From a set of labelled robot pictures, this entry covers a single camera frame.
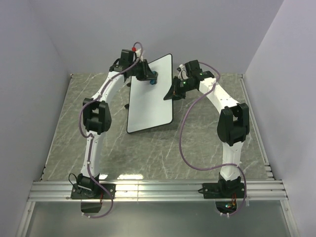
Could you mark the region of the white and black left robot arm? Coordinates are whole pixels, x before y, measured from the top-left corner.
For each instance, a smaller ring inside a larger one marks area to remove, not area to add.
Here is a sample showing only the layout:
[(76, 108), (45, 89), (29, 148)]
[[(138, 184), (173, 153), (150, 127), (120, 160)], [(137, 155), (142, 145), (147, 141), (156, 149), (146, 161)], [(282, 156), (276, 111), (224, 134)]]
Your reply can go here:
[(152, 71), (147, 60), (143, 59), (143, 49), (132, 47), (123, 49), (121, 56), (110, 66), (108, 77), (92, 98), (86, 98), (79, 114), (79, 131), (87, 139), (84, 163), (77, 178), (77, 185), (88, 198), (100, 193), (97, 163), (105, 132), (111, 126), (112, 118), (109, 103), (129, 77), (138, 81), (157, 83), (158, 74)]

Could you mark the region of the blue whiteboard eraser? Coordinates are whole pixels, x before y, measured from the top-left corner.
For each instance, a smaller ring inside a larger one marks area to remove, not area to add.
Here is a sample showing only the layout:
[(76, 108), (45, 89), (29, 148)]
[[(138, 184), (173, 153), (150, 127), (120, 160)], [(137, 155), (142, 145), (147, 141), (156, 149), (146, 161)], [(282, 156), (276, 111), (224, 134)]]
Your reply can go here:
[(152, 78), (150, 79), (150, 84), (155, 85), (157, 84), (157, 78), (158, 78), (158, 73), (156, 71), (152, 71)]

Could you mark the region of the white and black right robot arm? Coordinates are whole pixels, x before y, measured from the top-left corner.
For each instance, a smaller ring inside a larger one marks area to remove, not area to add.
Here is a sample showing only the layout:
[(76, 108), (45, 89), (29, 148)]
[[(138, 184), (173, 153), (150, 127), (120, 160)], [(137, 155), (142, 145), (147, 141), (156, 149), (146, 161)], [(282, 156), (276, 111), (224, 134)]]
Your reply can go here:
[(249, 106), (239, 103), (219, 81), (221, 74), (214, 67), (203, 71), (201, 66), (207, 65), (199, 60), (189, 61), (178, 67), (179, 74), (172, 80), (172, 85), (164, 100), (180, 100), (186, 98), (186, 93), (192, 90), (202, 95), (196, 99), (184, 115), (180, 129), (183, 130), (187, 117), (193, 107), (202, 99), (207, 98), (219, 113), (217, 135), (223, 145), (222, 164), (220, 169), (218, 192), (221, 196), (230, 197), (236, 190), (235, 185), (244, 178), (240, 168), (240, 156), (243, 144), (250, 133)]

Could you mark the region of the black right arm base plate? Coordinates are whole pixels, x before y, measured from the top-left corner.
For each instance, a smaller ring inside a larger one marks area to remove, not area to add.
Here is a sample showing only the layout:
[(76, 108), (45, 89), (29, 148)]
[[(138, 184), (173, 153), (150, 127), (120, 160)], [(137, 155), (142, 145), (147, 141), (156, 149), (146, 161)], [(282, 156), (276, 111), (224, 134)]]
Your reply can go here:
[(198, 193), (202, 194), (204, 199), (229, 199), (233, 197), (243, 198), (245, 191), (244, 183), (228, 184), (218, 182), (203, 183)]

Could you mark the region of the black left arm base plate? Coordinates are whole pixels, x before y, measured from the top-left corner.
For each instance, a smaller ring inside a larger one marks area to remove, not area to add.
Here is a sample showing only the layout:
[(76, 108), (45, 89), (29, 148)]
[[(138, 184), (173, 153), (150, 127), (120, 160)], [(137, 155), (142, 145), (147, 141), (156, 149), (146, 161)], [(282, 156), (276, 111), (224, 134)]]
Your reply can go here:
[(93, 190), (80, 187), (74, 184), (71, 192), (71, 199), (111, 199), (109, 194), (104, 190), (106, 189), (111, 196), (115, 197), (116, 185), (112, 183), (101, 184), (103, 188), (93, 183)]

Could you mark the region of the white whiteboard with black frame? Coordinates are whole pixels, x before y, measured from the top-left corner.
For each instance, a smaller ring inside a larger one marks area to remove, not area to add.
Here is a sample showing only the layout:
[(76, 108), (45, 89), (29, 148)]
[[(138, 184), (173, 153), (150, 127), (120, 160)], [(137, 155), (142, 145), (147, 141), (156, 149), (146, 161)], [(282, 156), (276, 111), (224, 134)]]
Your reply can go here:
[(149, 63), (158, 73), (156, 84), (131, 78), (127, 133), (150, 129), (173, 121), (173, 101), (163, 98), (172, 85), (173, 57), (167, 54)]

